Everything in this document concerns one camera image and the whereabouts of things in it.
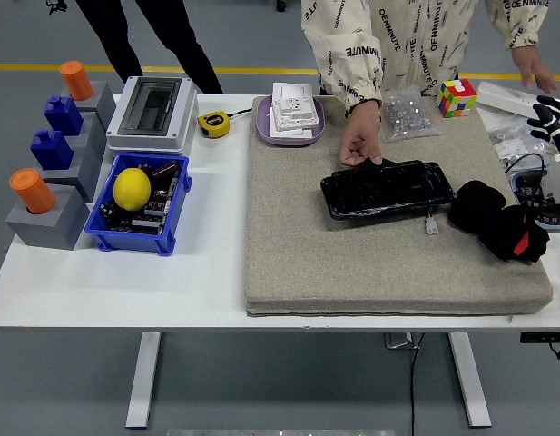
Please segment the person's left hand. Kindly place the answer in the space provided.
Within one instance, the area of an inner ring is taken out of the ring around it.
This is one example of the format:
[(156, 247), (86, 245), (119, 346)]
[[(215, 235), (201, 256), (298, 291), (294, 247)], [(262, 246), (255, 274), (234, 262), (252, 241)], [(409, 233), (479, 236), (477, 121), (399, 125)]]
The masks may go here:
[(546, 94), (558, 90), (555, 77), (542, 62), (536, 45), (514, 48), (511, 56), (519, 70), (522, 86), (526, 90), (530, 90), (534, 86)]

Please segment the person's right hand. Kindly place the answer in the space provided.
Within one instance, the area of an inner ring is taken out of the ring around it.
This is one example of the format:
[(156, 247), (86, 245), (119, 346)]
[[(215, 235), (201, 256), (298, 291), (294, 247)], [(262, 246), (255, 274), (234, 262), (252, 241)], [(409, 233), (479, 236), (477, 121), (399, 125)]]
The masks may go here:
[(379, 132), (378, 102), (371, 100), (356, 105), (349, 114), (347, 126), (341, 136), (340, 162), (346, 166), (358, 166), (366, 161), (381, 165)]

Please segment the robot right hand white shell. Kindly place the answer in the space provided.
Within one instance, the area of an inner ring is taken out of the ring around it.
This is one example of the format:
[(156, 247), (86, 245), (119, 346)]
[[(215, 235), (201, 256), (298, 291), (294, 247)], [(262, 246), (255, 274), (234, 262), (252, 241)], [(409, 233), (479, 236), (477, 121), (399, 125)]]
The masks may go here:
[(530, 134), (553, 144), (560, 153), (560, 99), (539, 95), (536, 100), (533, 109), (537, 118), (527, 120)]

